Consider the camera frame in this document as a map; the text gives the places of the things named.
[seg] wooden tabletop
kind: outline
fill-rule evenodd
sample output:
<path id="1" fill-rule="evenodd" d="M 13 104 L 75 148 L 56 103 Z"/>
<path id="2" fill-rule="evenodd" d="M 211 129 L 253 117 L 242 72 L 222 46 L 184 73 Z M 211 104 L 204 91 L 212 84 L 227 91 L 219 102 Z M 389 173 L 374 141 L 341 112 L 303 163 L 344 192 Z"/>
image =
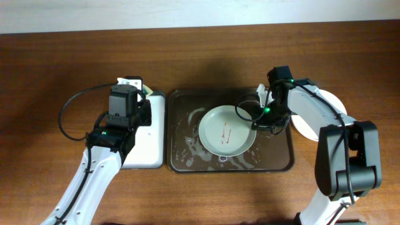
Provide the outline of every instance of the wooden tabletop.
<path id="1" fill-rule="evenodd" d="M 400 21 L 56 32 L 0 35 L 0 224 L 38 224 L 73 178 L 83 142 L 57 115 L 82 89 L 141 76 L 175 89 L 256 87 L 274 66 L 334 93 L 349 115 L 379 129 L 382 186 L 341 219 L 400 221 Z M 90 131 L 109 91 L 71 104 L 73 136 Z M 317 188 L 317 143 L 292 130 L 296 163 L 274 174 L 122 170 L 93 224 L 239 224 L 292 219 Z"/>

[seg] black tray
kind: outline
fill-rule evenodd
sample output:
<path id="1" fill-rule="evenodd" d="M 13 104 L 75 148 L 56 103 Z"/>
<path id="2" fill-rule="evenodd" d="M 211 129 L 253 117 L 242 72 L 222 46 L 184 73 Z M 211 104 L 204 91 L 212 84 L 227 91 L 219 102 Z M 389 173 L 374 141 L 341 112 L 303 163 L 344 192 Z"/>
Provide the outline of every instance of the black tray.
<path id="1" fill-rule="evenodd" d="M 169 168 L 177 173 L 272 173 L 291 169 L 294 165 L 294 153 L 290 126 L 277 136 L 269 131 L 257 131 L 253 145 L 239 156 L 219 157 L 201 144 L 197 129 L 201 118 L 209 110 L 222 105 L 234 105 L 239 96 L 255 91 L 249 88 L 173 92 L 168 101 Z"/>

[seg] plate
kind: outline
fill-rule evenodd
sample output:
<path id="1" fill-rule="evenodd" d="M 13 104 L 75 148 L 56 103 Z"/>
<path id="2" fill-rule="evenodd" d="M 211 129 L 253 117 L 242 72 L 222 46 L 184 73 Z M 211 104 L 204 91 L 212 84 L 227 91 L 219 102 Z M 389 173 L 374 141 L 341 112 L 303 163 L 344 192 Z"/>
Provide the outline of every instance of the plate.
<path id="1" fill-rule="evenodd" d="M 243 109 L 238 113 L 246 119 L 251 116 Z M 234 106 L 219 106 L 204 115 L 199 125 L 199 137 L 203 146 L 217 156 L 232 157 L 244 153 L 253 144 L 256 131 L 251 123 L 235 112 Z"/>
<path id="2" fill-rule="evenodd" d="M 336 109 L 342 111 L 342 113 L 347 115 L 346 108 L 344 107 L 343 103 L 336 97 L 334 94 L 325 91 L 325 90 L 319 90 L 322 96 L 326 98 L 328 102 L 330 102 Z M 304 137 L 313 140 L 313 141 L 318 141 L 317 134 L 311 129 L 310 126 L 298 115 L 293 115 L 292 116 L 292 123 L 293 126 L 299 131 L 300 134 L 302 134 Z"/>

